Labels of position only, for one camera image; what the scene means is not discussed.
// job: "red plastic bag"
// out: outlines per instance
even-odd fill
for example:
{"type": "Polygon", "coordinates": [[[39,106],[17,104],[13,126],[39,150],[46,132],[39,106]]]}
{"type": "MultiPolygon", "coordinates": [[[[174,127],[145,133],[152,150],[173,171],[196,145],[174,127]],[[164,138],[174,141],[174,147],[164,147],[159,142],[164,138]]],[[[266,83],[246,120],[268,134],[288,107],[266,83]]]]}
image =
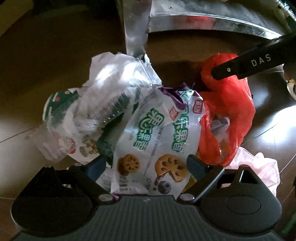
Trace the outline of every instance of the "red plastic bag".
{"type": "Polygon", "coordinates": [[[213,67],[237,57],[236,54],[218,54],[207,59],[202,67],[201,77],[210,92],[200,92],[204,99],[205,113],[200,121],[202,126],[197,156],[206,163],[228,166],[238,147],[252,125],[255,107],[247,78],[231,76],[215,80],[211,75],[213,67]],[[228,117],[228,139],[218,142],[210,129],[215,116],[228,117]]]}

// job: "metal leg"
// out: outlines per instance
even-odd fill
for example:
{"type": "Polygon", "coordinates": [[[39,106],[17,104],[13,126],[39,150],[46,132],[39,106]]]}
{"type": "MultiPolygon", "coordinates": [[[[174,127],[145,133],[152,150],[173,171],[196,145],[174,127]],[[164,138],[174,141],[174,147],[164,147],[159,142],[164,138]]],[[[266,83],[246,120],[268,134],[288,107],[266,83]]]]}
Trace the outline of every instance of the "metal leg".
{"type": "Polygon", "coordinates": [[[126,54],[145,54],[152,0],[122,0],[126,54]]]}

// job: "brown floor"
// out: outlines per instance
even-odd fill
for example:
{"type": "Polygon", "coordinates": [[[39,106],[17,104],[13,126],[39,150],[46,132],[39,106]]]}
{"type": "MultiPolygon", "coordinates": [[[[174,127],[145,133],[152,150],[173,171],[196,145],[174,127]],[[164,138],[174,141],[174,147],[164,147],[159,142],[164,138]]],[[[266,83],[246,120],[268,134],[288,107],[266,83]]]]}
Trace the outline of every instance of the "brown floor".
{"type": "MultiPolygon", "coordinates": [[[[261,41],[228,32],[172,31],[150,34],[147,53],[165,85],[192,84],[198,79],[193,63],[216,53],[239,53],[261,41]]],[[[119,20],[95,20],[89,12],[44,19],[27,13],[0,38],[0,197],[17,197],[42,166],[50,165],[25,139],[28,130],[40,124],[48,96],[81,86],[88,79],[91,57],[107,51],[124,51],[119,20]]],[[[290,107],[296,102],[280,69],[248,81],[256,115],[243,147],[278,161],[277,196],[286,205],[296,175],[296,106],[290,107]]],[[[64,169],[73,163],[65,158],[54,166],[64,169]]],[[[16,232],[10,205],[11,200],[0,199],[0,240],[16,232]]]]}

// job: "red stamp logo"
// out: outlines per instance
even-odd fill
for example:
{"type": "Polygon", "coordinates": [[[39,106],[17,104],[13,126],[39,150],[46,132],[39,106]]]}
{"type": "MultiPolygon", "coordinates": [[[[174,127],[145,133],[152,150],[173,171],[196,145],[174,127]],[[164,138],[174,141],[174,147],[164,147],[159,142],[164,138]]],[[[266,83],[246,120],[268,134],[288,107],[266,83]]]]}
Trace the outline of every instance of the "red stamp logo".
{"type": "Polygon", "coordinates": [[[168,112],[170,114],[170,118],[175,121],[177,119],[177,116],[179,114],[179,112],[175,109],[175,107],[173,106],[171,108],[171,110],[168,112]]]}
{"type": "Polygon", "coordinates": [[[194,105],[193,105],[193,113],[195,114],[201,114],[202,113],[202,105],[203,101],[202,100],[195,100],[194,105]]]}

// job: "oval button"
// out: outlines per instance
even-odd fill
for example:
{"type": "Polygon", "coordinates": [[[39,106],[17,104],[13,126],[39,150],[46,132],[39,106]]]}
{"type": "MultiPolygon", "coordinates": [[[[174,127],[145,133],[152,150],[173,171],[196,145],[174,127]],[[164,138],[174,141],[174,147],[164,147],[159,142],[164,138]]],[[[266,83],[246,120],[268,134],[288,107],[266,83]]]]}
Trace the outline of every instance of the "oval button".
{"type": "Polygon", "coordinates": [[[257,212],[261,204],[259,200],[248,195],[236,195],[226,201],[228,209],[234,213],[247,215],[257,212]]]}

